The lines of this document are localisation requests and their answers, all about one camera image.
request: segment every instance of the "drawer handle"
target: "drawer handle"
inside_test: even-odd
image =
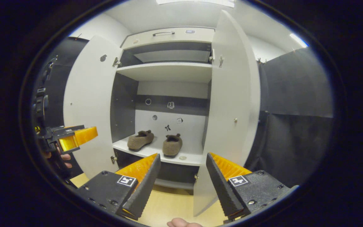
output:
[[[158,32],[158,33],[153,33],[152,36],[156,36],[157,34],[161,34],[161,33],[172,33],[172,34],[174,34],[175,32],[171,32],[171,31],[169,31],[169,32]]]

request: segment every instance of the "ceiling light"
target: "ceiling light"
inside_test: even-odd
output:
[[[301,38],[299,38],[294,33],[291,33],[289,36],[291,36],[292,39],[294,39],[299,45],[301,45],[301,47],[307,47],[308,46],[303,40],[301,40]]]
[[[179,2],[202,2],[202,3],[213,3],[228,7],[235,7],[235,0],[156,0],[157,4],[162,5],[166,3],[179,3]]]

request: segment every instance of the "circular hole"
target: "circular hole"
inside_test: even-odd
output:
[[[115,201],[115,200],[110,200],[109,203],[112,205],[117,205],[117,201]]]

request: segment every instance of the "drawer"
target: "drawer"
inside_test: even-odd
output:
[[[121,48],[126,50],[147,44],[169,42],[211,43],[214,33],[214,29],[203,27],[174,27],[157,29],[128,36]]]

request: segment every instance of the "white wall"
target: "white wall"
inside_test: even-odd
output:
[[[208,84],[179,81],[140,81],[137,95],[164,95],[206,99]]]
[[[131,32],[120,22],[102,13],[78,27],[69,36],[78,37],[80,35],[79,38],[90,40],[93,36],[98,35],[120,46],[125,37],[130,34]]]
[[[278,56],[282,56],[288,52],[283,51],[281,48],[278,48],[270,43],[267,43],[261,39],[258,39],[253,36],[247,36],[250,40],[250,44],[252,45],[253,52],[255,54],[256,60],[261,58],[261,62],[265,62],[274,59]]]

